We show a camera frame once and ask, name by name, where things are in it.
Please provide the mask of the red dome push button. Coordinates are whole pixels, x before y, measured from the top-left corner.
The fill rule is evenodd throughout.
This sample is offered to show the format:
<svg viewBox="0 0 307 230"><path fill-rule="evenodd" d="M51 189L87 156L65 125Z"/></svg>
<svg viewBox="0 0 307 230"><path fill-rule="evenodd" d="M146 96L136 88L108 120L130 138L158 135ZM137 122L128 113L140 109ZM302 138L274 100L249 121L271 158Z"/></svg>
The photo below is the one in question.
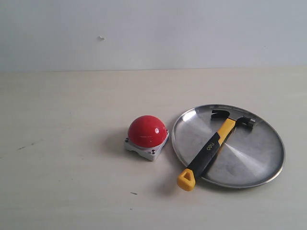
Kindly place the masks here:
<svg viewBox="0 0 307 230"><path fill-rule="evenodd" d="M169 131L159 118L143 115L136 118L129 126L124 148L138 153L149 161L155 161L168 138Z"/></svg>

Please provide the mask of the round stainless steel plate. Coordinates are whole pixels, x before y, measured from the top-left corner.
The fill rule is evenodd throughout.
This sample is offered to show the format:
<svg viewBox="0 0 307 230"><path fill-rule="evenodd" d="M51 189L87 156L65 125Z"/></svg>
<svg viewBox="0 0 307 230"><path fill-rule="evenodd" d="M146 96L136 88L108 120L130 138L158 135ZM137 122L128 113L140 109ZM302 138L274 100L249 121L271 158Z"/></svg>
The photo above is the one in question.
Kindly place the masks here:
<svg viewBox="0 0 307 230"><path fill-rule="evenodd" d="M258 115L224 104L194 107L174 123L172 147L184 169L225 121L224 118L211 119L215 109L250 116L256 123L252 129L235 127L196 183L204 180L222 187L242 189L260 186L276 178L285 159L284 145L278 133Z"/></svg>

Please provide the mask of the yellow black claw hammer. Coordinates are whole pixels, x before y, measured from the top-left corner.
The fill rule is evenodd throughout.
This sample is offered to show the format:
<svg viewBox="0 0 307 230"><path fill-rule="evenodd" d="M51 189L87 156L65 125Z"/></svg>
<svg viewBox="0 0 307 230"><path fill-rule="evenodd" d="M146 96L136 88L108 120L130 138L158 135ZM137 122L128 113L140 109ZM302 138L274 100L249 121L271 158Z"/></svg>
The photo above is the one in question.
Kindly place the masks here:
<svg viewBox="0 0 307 230"><path fill-rule="evenodd" d="M238 115L226 110L212 110L211 119L221 119L225 121L214 135L205 143L198 154L194 157L191 163L177 177L178 186L185 190L191 191L196 185L196 180L199 179L207 166L211 163L216 153L221 148L225 139L231 131L237 126L247 127L252 129L256 120L250 116Z"/></svg>

